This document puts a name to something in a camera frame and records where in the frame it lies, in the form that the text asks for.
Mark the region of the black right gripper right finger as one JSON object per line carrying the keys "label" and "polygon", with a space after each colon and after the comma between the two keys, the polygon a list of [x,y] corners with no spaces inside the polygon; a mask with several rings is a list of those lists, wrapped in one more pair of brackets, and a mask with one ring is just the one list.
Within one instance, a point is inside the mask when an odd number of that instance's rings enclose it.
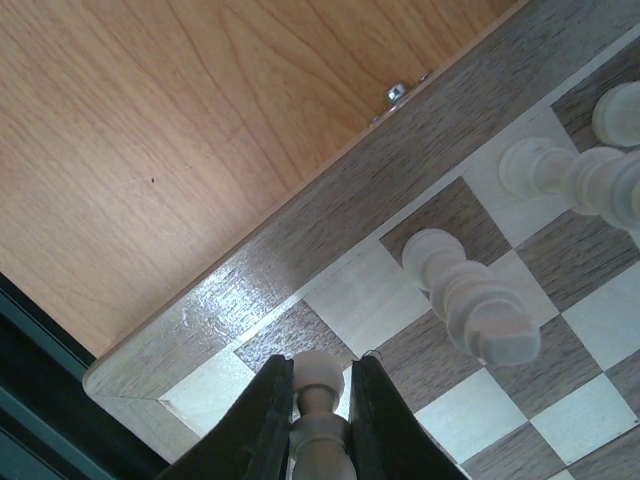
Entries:
{"label": "black right gripper right finger", "polygon": [[463,479],[431,440],[380,361],[352,363],[349,456],[359,479]]}

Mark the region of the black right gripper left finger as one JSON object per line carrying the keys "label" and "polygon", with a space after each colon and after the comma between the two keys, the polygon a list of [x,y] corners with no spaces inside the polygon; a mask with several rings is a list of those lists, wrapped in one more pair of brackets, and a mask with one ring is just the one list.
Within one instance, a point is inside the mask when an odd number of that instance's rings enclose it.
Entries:
{"label": "black right gripper left finger", "polygon": [[293,411],[294,362],[271,356],[219,423],[159,477],[284,479]]}

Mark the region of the white chess bishop piece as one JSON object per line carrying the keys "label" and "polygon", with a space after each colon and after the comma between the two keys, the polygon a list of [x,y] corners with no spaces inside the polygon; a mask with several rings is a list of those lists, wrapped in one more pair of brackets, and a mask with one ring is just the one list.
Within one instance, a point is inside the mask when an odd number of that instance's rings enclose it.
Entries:
{"label": "white chess bishop piece", "polygon": [[639,145],[639,82],[608,90],[596,103],[592,129],[599,141],[619,147]]}
{"label": "white chess bishop piece", "polygon": [[289,435],[294,479],[355,479],[346,452],[349,423],[335,413],[344,391],[341,365],[332,355],[307,351],[294,358],[293,391],[300,417]]}

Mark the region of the white chess king piece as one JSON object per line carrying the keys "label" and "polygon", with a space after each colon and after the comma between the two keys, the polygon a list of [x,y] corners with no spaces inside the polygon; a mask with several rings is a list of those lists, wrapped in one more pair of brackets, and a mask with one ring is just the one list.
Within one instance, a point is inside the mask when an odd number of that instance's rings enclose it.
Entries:
{"label": "white chess king piece", "polygon": [[522,296],[441,229],[424,229],[403,247],[403,269],[429,295],[432,309],[462,352],[488,364],[512,366],[535,360],[539,326]]}

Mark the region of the white chess queen piece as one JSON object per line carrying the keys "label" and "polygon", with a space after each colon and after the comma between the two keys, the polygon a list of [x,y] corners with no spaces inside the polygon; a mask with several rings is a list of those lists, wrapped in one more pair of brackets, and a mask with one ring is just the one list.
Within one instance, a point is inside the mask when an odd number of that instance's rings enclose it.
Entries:
{"label": "white chess queen piece", "polygon": [[594,147],[575,153],[549,138],[525,138],[503,153],[498,176],[520,198],[560,195],[575,212],[639,231],[639,152]]}

